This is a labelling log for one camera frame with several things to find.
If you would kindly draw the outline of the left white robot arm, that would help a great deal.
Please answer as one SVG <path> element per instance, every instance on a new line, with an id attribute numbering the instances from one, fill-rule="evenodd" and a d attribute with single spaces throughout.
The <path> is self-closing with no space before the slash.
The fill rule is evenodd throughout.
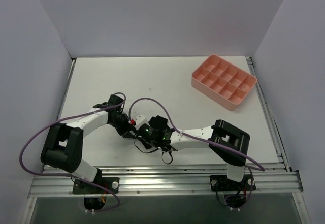
<path id="1" fill-rule="evenodd" d="M 125 99 L 123 93 L 112 94 L 108 101 L 94 105 L 88 113 L 72 117 L 68 123 L 58 122 L 51 126 L 41 153 L 41 162 L 85 180 L 84 187 L 90 193 L 99 192 L 103 186 L 101 173 L 82 159 L 83 140 L 107 124 L 115 128 L 119 136 L 134 139 L 134 124 L 123 112 Z"/>

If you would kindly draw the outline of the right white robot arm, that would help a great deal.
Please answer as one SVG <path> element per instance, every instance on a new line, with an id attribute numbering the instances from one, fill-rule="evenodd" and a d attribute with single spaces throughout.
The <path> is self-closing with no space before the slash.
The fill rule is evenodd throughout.
<path id="1" fill-rule="evenodd" d="M 144 147 L 154 147 L 171 154 L 190 148 L 210 148 L 227 163 L 225 183 L 236 190 L 244 183 L 250 135 L 234 125 L 216 120 L 212 126 L 191 130 L 176 130 L 161 116 L 147 120 L 143 115 L 133 117 L 138 139 Z"/>

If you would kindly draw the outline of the black underwear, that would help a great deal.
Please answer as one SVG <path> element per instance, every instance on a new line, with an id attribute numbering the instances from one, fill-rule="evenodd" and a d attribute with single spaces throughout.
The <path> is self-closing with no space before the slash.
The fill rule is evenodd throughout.
<path id="1" fill-rule="evenodd" d="M 148 123 L 149 123 L 149 128 L 155 132 L 164 132 L 170 129 L 168 127 L 168 120 L 159 115 L 156 117 L 151 117 Z"/>

